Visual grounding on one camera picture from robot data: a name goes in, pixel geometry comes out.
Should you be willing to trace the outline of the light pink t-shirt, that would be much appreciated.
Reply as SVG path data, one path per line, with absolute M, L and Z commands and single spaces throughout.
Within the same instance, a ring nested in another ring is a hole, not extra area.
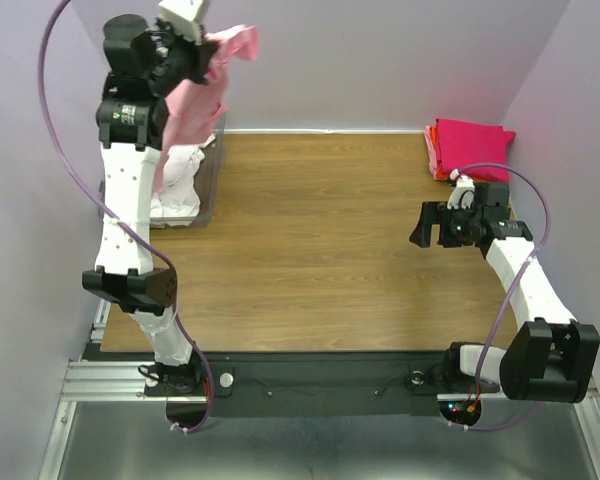
M 205 75 L 207 83 L 199 85 L 183 80 L 166 98 L 169 118 L 163 131 L 161 156 L 154 175 L 154 192 L 163 186 L 169 150 L 175 145 L 201 144 L 227 112 L 223 97 L 229 83 L 230 60 L 257 59 L 259 30 L 256 26 L 237 25 L 208 34 L 207 40 L 217 47 Z

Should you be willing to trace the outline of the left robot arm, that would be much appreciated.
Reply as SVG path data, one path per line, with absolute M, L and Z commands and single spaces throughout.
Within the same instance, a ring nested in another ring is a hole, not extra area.
M 85 290 L 119 306 L 139 325 L 155 364 L 140 368 L 150 386 L 179 395 L 213 391 L 211 368 L 177 312 L 173 263 L 157 268 L 150 245 L 150 203 L 170 113 L 168 95 L 184 80 L 204 80 L 216 47 L 177 37 L 167 20 L 135 14 L 108 20 L 103 50 L 110 71 L 96 112 L 105 171 L 103 232 Z

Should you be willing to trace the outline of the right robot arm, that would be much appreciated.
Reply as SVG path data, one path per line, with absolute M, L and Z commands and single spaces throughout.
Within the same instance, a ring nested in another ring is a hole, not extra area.
M 429 201 L 409 240 L 420 248 L 474 246 L 505 291 L 498 313 L 514 313 L 518 331 L 506 349 L 457 342 L 440 366 L 443 384 L 462 390 L 473 381 L 511 400 L 579 403 L 589 388 L 600 336 L 560 300 L 537 259 L 528 226 L 511 216 L 505 183 L 474 183 L 462 175 L 448 200 Z

